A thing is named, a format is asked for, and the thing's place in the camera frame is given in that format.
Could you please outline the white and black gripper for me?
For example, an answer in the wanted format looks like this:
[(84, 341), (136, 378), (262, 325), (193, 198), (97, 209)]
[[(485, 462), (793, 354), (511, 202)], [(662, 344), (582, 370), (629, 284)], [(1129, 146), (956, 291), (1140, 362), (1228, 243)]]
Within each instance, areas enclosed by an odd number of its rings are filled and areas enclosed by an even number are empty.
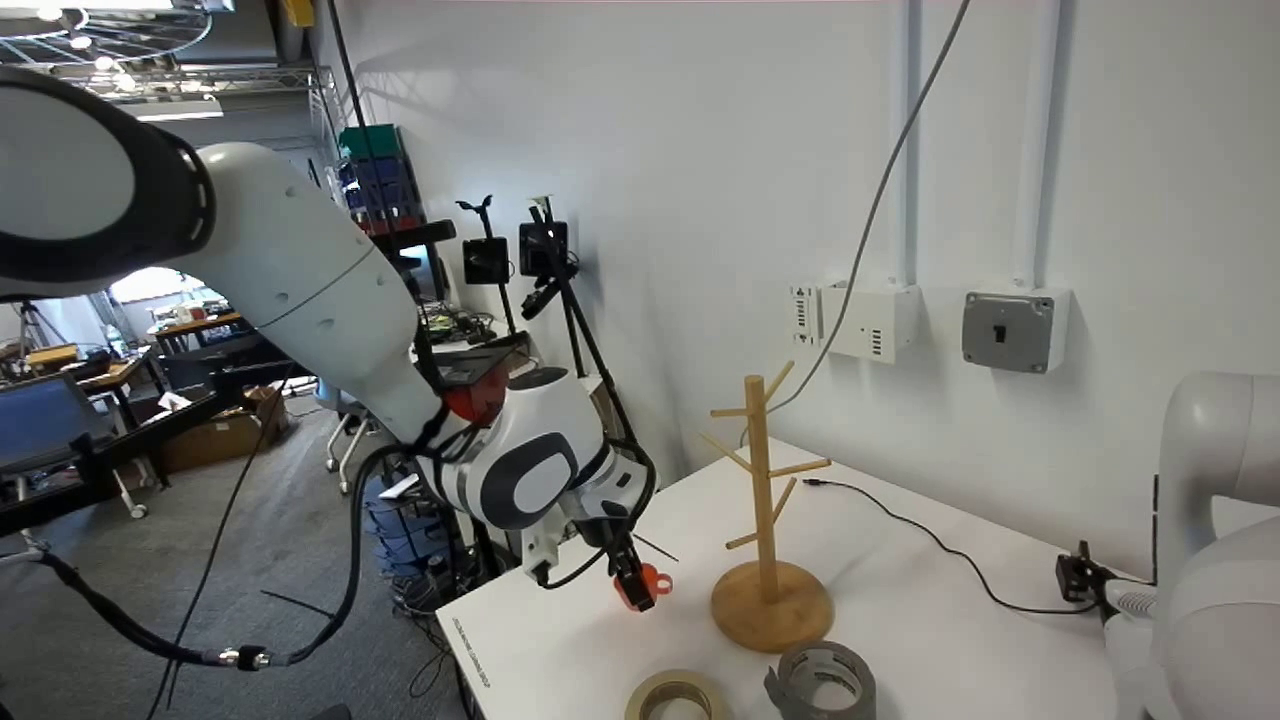
[(615, 594), (647, 614), (657, 604), (642, 562), (633, 547), (647, 468), (602, 439), (575, 378), (520, 381), (452, 468), (452, 503), (514, 532), (520, 563), (544, 582), (557, 563), (557, 520), (609, 556)]

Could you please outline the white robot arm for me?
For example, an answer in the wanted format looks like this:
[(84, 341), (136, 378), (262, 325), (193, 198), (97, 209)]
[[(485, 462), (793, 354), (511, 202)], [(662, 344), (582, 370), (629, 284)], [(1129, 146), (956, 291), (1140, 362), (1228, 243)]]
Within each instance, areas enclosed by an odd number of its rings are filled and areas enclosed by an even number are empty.
[(356, 397), (431, 463), (452, 509), (525, 542), (544, 577), (553, 515), (609, 556), (624, 604), (662, 577), (633, 546), (652, 493), (615, 454), (586, 384), (506, 347), (447, 354), (391, 259), (280, 151), (193, 148), (62, 79), (0, 78), (0, 284), (84, 298), (136, 270), (179, 270), (231, 300), (254, 337)]

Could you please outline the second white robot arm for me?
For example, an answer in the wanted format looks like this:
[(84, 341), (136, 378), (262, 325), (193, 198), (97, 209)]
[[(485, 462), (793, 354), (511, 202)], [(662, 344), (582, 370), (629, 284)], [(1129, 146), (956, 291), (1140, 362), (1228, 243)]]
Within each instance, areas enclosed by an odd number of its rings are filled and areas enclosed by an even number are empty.
[(1111, 583), (1117, 720), (1280, 720), (1280, 520), (1215, 532), (1210, 502), (1280, 503), (1280, 381), (1196, 371), (1158, 432), (1157, 582)]

